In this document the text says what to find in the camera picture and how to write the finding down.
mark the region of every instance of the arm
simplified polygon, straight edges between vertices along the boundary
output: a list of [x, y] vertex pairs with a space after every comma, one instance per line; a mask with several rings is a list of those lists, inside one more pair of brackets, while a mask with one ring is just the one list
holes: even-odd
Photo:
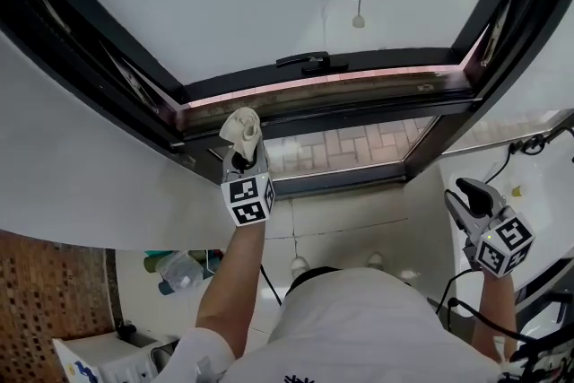
[[221, 335], [236, 358], [243, 355], [248, 339], [264, 240], [264, 223], [235, 230], [197, 312], [196, 327]]
[[[510, 274], [502, 278], [496, 278], [492, 274], [484, 271], [483, 296], [481, 297], [480, 312], [490, 321], [516, 332], [517, 318], [514, 309], [514, 284]], [[494, 347], [493, 338], [502, 335], [500, 332], [492, 330], [482, 322], [476, 321], [474, 324], [474, 335], [471, 345], [475, 350], [485, 356], [500, 361], [500, 356]], [[505, 337], [504, 355], [509, 358], [517, 349], [517, 342]]]

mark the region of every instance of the plastic bag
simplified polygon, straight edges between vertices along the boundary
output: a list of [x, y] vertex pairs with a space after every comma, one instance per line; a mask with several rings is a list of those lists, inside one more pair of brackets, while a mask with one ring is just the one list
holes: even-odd
[[164, 257], [155, 270], [174, 291], [195, 287], [204, 280], [204, 269], [187, 251], [174, 252]]

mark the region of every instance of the open window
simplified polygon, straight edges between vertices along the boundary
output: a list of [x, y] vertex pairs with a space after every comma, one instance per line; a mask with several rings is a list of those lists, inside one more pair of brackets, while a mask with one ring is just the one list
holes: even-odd
[[570, 4], [1, 2], [3, 28], [49, 74], [215, 183], [222, 122], [254, 108], [280, 194], [418, 174], [516, 81]]

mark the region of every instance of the white t-shirt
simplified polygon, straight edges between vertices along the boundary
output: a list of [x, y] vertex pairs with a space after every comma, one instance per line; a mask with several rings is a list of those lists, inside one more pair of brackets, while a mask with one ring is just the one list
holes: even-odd
[[222, 383], [483, 383], [500, 374], [496, 362], [447, 332], [417, 291], [371, 268], [298, 286], [269, 343], [238, 360], [215, 332], [188, 331], [155, 382], [195, 382], [199, 362], [204, 376], [206, 368], [224, 372]]

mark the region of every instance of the brown mosaic wall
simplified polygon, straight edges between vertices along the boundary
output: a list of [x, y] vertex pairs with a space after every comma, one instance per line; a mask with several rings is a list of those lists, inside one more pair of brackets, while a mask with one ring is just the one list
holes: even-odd
[[67, 381], [51, 339], [113, 330], [103, 254], [0, 231], [0, 382]]

